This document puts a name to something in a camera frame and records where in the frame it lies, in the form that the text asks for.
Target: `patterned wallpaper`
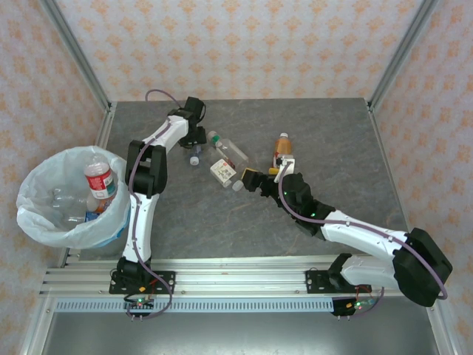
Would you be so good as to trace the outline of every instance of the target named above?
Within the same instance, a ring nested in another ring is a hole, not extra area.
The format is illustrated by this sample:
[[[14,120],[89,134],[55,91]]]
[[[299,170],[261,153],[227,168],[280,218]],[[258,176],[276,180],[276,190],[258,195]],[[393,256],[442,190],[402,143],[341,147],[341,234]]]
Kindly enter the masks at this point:
[[[471,351],[473,6],[442,1],[425,31],[376,118],[409,222],[425,228],[452,261],[455,329]]]
[[[19,186],[50,155],[93,143],[102,112],[39,1],[1,1],[0,58],[0,354],[18,354],[45,268],[58,262],[17,226]]]
[[[369,98],[421,2],[58,0],[112,101]]]

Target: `white trash bag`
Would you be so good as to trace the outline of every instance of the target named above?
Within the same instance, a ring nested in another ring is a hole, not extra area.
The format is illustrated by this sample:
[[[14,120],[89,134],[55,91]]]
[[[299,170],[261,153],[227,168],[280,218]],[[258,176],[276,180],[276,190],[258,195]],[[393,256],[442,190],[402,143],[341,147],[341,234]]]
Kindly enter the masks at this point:
[[[71,193],[89,190],[84,176],[87,158],[103,155],[118,177],[118,188],[108,209],[96,220],[66,231],[61,227],[62,213],[54,209],[51,191],[66,186]],[[28,174],[20,186],[16,220],[32,239],[46,246],[87,249],[103,246],[118,238],[129,222],[130,198],[125,184],[126,161],[98,146],[78,146],[46,159]]]

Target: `trash bin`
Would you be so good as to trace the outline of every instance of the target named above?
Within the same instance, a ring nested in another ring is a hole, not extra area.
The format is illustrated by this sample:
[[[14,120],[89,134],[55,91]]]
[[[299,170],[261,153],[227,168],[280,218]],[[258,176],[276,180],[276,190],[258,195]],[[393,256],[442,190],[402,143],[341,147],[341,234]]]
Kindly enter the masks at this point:
[[[84,176],[86,160],[101,154],[118,177],[118,188],[108,209],[97,219],[67,231],[60,227],[62,213],[52,207],[51,191],[66,186],[71,192],[89,189]],[[46,159],[20,186],[17,222],[32,239],[46,246],[87,249],[118,238],[129,222],[130,198],[125,184],[126,161],[98,146],[78,146]]]

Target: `gray countertop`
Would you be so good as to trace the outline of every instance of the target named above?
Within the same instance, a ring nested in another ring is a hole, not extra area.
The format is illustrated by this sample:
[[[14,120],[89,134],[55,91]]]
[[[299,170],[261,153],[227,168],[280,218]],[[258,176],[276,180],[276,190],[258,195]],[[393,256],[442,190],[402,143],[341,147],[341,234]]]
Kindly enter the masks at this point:
[[[314,198],[344,213],[405,230],[381,150],[362,98],[206,101],[202,122],[230,138],[263,172],[274,142],[287,132],[296,172]],[[175,105],[169,101],[120,102],[107,149],[126,158],[129,142],[152,134]],[[357,252],[308,237],[276,203],[258,192],[224,189],[206,161],[191,166],[189,151],[168,155],[168,183],[154,213],[153,258],[263,257]],[[116,260],[126,234],[82,260]]]

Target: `orange juice bottle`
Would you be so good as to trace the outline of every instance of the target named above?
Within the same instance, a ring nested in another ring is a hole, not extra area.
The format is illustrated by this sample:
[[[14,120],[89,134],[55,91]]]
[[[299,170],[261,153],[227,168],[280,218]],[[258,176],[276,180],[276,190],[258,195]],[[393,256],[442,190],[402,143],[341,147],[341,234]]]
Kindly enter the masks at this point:
[[[279,168],[276,163],[278,156],[281,154],[290,154],[291,152],[292,148],[290,146],[289,136],[287,133],[281,133],[279,139],[276,141],[276,145],[274,146],[273,168]]]

